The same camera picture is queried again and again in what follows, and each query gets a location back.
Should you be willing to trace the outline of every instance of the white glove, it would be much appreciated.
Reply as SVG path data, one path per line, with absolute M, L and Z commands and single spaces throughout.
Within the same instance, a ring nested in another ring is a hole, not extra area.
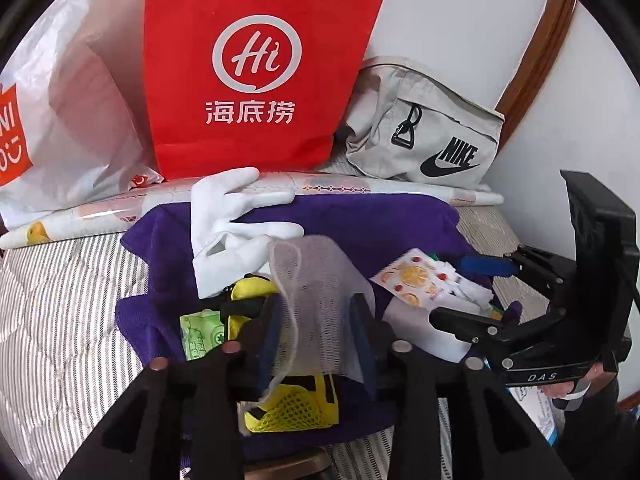
M 293 201 L 293 190 L 238 191 L 259 176 L 256 168 L 223 171 L 203 178 L 191 189 L 193 270 L 201 299 L 219 294 L 247 273 L 269 277 L 269 243 L 275 238 L 287 240 L 305 233 L 302 226 L 290 222 L 232 222 L 256 207 Z

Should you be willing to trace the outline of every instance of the nike swoosh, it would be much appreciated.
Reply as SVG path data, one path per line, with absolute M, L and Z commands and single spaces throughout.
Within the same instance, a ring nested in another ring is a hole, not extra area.
M 478 166 L 480 166 L 480 164 L 476 164 L 475 166 L 467 166 L 466 168 L 441 168 L 436 164 L 436 160 L 441 153 L 442 152 L 439 152 L 433 156 L 430 156 L 422 163 L 422 165 L 420 166 L 420 171 L 424 176 L 447 176 L 454 173 L 459 173 L 460 171 L 471 170 L 472 168 L 477 168 Z

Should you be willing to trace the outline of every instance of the white plastic bag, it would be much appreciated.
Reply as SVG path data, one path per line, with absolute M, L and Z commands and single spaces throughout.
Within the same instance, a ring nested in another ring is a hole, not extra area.
M 161 180 L 103 59 L 110 32 L 127 20 L 142 27 L 142 6 L 132 8 L 140 1 L 56 0 L 0 74 L 0 215 L 8 229 Z M 142 40 L 130 49 L 142 61 Z

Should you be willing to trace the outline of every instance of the bed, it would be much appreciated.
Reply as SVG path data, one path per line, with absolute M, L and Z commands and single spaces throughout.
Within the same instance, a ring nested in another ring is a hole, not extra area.
M 459 231 L 479 252 L 502 255 L 517 247 L 495 207 L 458 211 Z M 57 478 L 142 370 L 114 323 L 114 307 L 145 292 L 148 269 L 121 237 L 13 249 L 2 260 L 0 431 L 34 480 Z M 498 278 L 495 288 L 504 304 L 524 300 L 524 319 L 544 312 L 545 300 L 516 278 Z M 384 478 L 391 441 L 392 428 L 331 446 L 334 471 L 344 479 Z M 443 463 L 444 478 L 448 471 Z

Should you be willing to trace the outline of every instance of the white wall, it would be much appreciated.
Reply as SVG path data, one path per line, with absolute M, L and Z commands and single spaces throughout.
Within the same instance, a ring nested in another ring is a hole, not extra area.
M 522 242 L 574 257 L 559 170 L 588 171 L 640 216 L 640 87 L 600 25 L 578 6 L 569 35 L 533 106 L 487 174 Z M 624 398 L 640 390 L 640 316 L 620 371 Z
M 385 0 L 367 57 L 406 56 L 468 99 L 495 107 L 546 0 Z

